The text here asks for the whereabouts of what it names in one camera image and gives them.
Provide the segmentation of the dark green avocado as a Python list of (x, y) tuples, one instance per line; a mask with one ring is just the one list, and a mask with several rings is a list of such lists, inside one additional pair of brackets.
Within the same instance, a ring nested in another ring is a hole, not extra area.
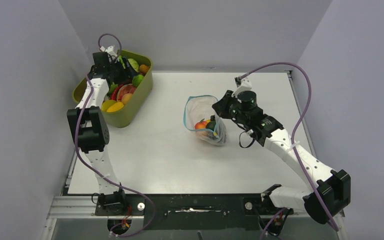
[(206, 124), (205, 128), (206, 128), (206, 129), (209, 129), (209, 130), (211, 130), (211, 131), (214, 131), (215, 128), (216, 128), (216, 124), (217, 124), (217, 122), (216, 122), (215, 120), (211, 120), (211, 121), (209, 121), (209, 122)]

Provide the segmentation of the clear zip top bag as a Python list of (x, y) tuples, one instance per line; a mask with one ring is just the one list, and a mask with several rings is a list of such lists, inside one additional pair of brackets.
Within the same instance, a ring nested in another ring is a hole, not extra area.
[(227, 130), (213, 109), (218, 99), (213, 95), (190, 96), (183, 111), (183, 125), (199, 139), (215, 146), (227, 142)]

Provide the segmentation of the orange peach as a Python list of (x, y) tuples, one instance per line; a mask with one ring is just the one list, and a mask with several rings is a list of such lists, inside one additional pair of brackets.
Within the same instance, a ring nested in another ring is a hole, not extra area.
[(196, 123), (196, 124), (194, 125), (194, 129), (195, 129), (195, 130), (205, 129), (207, 123), (208, 123), (208, 122), (207, 122), (206, 120), (199, 121), (198, 123)]

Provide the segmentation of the yellow bell pepper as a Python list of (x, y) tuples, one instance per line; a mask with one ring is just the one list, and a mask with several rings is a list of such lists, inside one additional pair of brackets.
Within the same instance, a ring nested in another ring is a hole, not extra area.
[(213, 138), (213, 139), (218, 137), (218, 135), (217, 135), (217, 133), (215, 133), (215, 131), (212, 131), (212, 130), (206, 129), (206, 128), (205, 129), (199, 129), (199, 131), (197, 131), (196, 133), (201, 137), (208, 137), (208, 138)]

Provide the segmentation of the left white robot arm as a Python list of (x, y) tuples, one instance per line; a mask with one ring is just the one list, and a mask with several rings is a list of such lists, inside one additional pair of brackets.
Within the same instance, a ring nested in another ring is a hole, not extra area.
[(105, 51), (95, 52), (92, 57), (94, 64), (86, 75), (83, 96), (66, 116), (76, 155), (95, 174), (98, 209), (122, 215), (130, 207), (110, 161), (107, 148), (110, 133), (101, 110), (110, 86), (121, 80), (122, 65)]

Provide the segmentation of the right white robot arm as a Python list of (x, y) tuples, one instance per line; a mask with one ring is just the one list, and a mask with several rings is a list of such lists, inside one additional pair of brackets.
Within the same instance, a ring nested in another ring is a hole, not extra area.
[(261, 195), (261, 207), (266, 213), (275, 213), (279, 208), (305, 211), (324, 225), (350, 204), (350, 175), (343, 169), (336, 171), (325, 165), (292, 140), (278, 120), (258, 107), (255, 92), (246, 90), (234, 96), (233, 91), (228, 90), (212, 108), (218, 117), (242, 127), (255, 142), (277, 155), (306, 183), (307, 190), (281, 184), (267, 189)]

